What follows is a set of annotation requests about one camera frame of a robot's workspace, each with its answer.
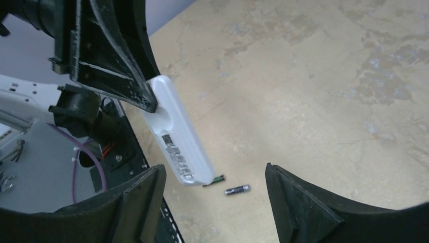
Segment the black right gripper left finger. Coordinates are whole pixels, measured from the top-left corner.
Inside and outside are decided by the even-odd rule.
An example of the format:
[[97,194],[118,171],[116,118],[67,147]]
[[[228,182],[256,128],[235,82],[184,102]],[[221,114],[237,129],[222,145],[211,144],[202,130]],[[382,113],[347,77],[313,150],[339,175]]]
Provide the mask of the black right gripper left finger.
[[1,242],[154,242],[164,165],[53,213],[1,209]]

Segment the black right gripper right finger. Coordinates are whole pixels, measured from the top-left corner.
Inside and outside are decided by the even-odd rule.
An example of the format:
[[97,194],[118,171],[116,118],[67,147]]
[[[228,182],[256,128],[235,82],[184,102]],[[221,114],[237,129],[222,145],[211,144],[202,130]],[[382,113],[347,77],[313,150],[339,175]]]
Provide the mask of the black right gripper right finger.
[[280,242],[428,242],[428,203],[375,207],[267,164],[266,185]]

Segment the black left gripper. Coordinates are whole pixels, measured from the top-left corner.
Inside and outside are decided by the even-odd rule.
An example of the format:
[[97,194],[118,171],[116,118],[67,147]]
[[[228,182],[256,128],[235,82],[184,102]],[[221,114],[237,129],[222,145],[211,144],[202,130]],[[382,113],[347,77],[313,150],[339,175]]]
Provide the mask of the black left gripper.
[[156,111],[148,81],[160,71],[148,38],[145,1],[1,1],[1,22],[8,15],[55,40],[50,58],[55,73],[70,73],[91,91]]

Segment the white remote control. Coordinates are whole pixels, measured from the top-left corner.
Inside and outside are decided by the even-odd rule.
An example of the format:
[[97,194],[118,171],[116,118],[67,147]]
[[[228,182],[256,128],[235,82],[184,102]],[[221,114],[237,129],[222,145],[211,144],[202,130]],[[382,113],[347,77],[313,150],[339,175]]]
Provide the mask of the white remote control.
[[142,113],[177,180],[185,186],[210,184],[216,172],[178,92],[165,75],[149,81],[158,101],[154,113]]

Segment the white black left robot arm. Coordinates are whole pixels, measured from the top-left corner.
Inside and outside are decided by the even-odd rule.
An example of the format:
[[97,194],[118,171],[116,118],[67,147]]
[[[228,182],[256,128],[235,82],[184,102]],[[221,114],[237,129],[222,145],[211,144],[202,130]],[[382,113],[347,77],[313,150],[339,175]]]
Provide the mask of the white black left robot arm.
[[1,123],[28,132],[35,120],[77,138],[107,143],[118,127],[101,97],[154,113],[149,80],[159,76],[149,42],[145,1],[1,1],[1,19],[17,17],[55,41],[53,72],[71,85],[1,76]]

